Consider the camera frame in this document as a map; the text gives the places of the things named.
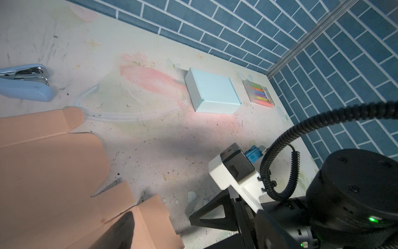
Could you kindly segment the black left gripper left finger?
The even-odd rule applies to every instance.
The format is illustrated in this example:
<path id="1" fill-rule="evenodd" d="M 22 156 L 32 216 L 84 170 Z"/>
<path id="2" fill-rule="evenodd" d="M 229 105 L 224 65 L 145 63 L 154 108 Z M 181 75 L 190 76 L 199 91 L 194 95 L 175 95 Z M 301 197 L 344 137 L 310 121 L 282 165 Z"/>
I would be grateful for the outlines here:
<path id="1" fill-rule="evenodd" d="M 89 249 L 130 249 L 134 236 L 135 220 L 128 211 L 114 223 Z"/>

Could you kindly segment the light teal paper box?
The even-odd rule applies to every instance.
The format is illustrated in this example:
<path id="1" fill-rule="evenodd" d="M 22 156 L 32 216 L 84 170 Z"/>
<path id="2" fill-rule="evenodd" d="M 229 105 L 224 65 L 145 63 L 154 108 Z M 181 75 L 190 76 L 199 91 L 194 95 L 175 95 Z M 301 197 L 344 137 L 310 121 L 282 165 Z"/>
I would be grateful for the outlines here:
<path id="1" fill-rule="evenodd" d="M 197 113 L 234 114 L 241 106 L 228 77 L 189 68 L 185 83 Z"/>

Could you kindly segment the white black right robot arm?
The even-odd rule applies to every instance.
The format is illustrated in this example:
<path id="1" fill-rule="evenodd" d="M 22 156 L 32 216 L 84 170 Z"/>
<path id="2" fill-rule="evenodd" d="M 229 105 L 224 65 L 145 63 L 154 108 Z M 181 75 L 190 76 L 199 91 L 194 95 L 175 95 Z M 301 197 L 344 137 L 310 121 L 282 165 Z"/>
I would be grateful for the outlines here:
<path id="1" fill-rule="evenodd" d="M 252 210 L 224 186 L 190 223 L 234 232 L 215 249 L 395 249 L 398 163 L 372 151 L 339 150 L 326 158 L 305 196 Z"/>

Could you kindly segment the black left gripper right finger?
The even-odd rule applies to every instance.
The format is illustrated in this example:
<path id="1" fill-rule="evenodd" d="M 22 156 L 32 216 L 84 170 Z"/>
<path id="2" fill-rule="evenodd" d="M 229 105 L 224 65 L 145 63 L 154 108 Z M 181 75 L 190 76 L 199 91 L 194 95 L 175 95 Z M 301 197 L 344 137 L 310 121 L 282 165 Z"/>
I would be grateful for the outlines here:
<path id="1" fill-rule="evenodd" d="M 255 231 L 259 249 L 302 249 L 301 244 L 263 210 L 255 216 Z"/>

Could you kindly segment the pink paper box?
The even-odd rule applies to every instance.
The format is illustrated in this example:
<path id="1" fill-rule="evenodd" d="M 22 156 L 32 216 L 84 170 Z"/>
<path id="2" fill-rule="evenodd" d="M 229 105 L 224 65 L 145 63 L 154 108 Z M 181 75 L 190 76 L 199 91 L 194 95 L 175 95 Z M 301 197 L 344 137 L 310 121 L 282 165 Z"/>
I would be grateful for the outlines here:
<path id="1" fill-rule="evenodd" d="M 1 248 L 89 249 L 124 213 L 131 249 L 182 249 L 158 195 L 136 204 L 121 182 L 94 192 L 110 171 L 101 140 L 73 133 L 76 107 L 1 119 Z"/>

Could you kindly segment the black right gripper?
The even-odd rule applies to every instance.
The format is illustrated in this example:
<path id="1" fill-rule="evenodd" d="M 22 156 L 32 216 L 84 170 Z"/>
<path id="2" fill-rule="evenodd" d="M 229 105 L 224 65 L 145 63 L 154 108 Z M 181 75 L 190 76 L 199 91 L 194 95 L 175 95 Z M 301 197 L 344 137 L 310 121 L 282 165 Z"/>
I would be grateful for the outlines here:
<path id="1" fill-rule="evenodd" d="M 293 198 L 282 203 L 268 202 L 262 207 L 303 249 L 320 248 L 320 239 L 310 225 L 311 218 L 304 198 Z M 255 231 L 256 214 L 242 198 L 231 199 L 226 189 L 193 213 L 189 221 L 192 226 L 235 232 L 211 245 L 212 249 L 259 249 Z"/>

